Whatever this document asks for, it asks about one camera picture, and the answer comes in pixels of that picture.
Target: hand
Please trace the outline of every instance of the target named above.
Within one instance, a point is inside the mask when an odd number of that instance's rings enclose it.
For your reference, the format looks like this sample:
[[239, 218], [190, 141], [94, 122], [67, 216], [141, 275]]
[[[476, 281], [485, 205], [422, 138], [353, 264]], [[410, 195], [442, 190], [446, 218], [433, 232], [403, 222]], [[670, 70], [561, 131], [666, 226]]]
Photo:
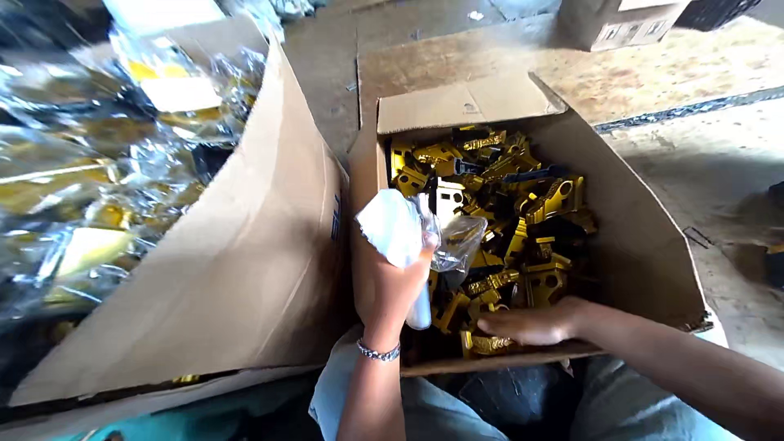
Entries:
[[435, 247], [422, 250], [406, 268], [398, 268], [379, 253], [374, 253], [372, 270], [376, 282], [376, 298], [371, 319], [366, 323], [365, 345], [387, 352], [397, 345], [405, 316], [411, 309], [430, 274], [430, 260]]
[[556, 344], [577, 337], [578, 318], [588, 304], [577, 297], [565, 297], [551, 308], [483, 314], [477, 325], [486, 333], [509, 337], [519, 344]]

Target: wrist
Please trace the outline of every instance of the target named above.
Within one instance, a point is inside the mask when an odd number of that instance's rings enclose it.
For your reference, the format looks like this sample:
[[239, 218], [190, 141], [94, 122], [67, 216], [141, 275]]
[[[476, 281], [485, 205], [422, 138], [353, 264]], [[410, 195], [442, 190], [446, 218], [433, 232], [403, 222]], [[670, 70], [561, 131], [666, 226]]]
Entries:
[[596, 304], [572, 296], [565, 297], [560, 303], [563, 303], [563, 307], [567, 310], [567, 318], [563, 326], [565, 340], [572, 338], [587, 340], [587, 331], [591, 323], [596, 323], [596, 319], [593, 318], [593, 307]]
[[389, 315], [374, 315], [365, 326], [362, 343], [376, 352], [389, 352], [400, 342], [400, 331], [405, 318]]

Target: white label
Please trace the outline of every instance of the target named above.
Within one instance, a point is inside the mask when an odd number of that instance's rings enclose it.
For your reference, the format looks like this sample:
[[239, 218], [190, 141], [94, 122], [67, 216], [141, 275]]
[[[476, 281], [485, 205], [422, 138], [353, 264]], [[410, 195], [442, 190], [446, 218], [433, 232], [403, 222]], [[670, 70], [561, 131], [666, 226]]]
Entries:
[[146, 79], [141, 87], [159, 111], [216, 108], [222, 101], [206, 77]]

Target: cardboard box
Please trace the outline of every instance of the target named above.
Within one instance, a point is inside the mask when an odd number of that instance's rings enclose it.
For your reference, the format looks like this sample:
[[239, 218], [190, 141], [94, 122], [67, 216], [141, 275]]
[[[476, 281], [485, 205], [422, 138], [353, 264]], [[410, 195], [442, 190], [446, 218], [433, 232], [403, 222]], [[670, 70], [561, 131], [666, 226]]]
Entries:
[[688, 0], [563, 0], [558, 21], [580, 49], [591, 52], [647, 45], [664, 37], [688, 3]]
[[[379, 100], [376, 138], [359, 139], [350, 155], [352, 213], [387, 188], [383, 141], [390, 134], [422, 140], [448, 134], [452, 126], [484, 122], [519, 129], [540, 146], [534, 151], [536, 158], [567, 166], [586, 178], [586, 202], [599, 227], [590, 240], [590, 255], [604, 303], [685, 330], [709, 325], [691, 252], [670, 215], [591, 126], [534, 75], [483, 78]], [[364, 266], [368, 253], [375, 250], [356, 224], [351, 238], [354, 303], [360, 317], [367, 319], [374, 292]], [[455, 345], [459, 353], [458, 338]], [[492, 370], [597, 352], [583, 342], [567, 341], [516, 355], [403, 366], [402, 373]]]
[[[207, 68], [211, 55], [236, 56], [241, 47], [267, 54], [263, 85], [240, 145], [198, 202], [131, 279], [30, 372], [10, 402], [71, 399], [49, 406], [51, 413], [75, 407], [74, 397], [113, 391], [106, 399], [123, 403], [36, 422], [68, 421], [69, 430], [89, 430], [312, 369], [354, 320], [346, 314], [350, 299], [337, 289], [347, 176], [318, 132], [282, 48], [268, 45], [248, 17], [165, 35]], [[110, 56], [111, 48], [84, 55]], [[289, 367], [269, 369], [281, 366]], [[140, 392], [127, 388], [215, 373], [225, 374], [128, 398]], [[101, 414], [111, 419], [95, 417]], [[0, 427], [0, 438], [10, 438], [3, 429], [17, 433], [25, 424]]]

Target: cardboard flap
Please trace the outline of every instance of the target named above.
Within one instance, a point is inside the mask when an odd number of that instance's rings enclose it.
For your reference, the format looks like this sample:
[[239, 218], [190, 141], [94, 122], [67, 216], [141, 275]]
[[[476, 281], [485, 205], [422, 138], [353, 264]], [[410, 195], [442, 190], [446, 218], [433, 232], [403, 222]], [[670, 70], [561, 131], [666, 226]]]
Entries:
[[566, 103], [534, 74], [504, 75], [379, 101], [379, 134], [563, 113]]
[[325, 362], [345, 330], [336, 329], [335, 290], [345, 185], [283, 49], [272, 42], [237, 150], [131, 278], [36, 366], [10, 404], [186, 374]]

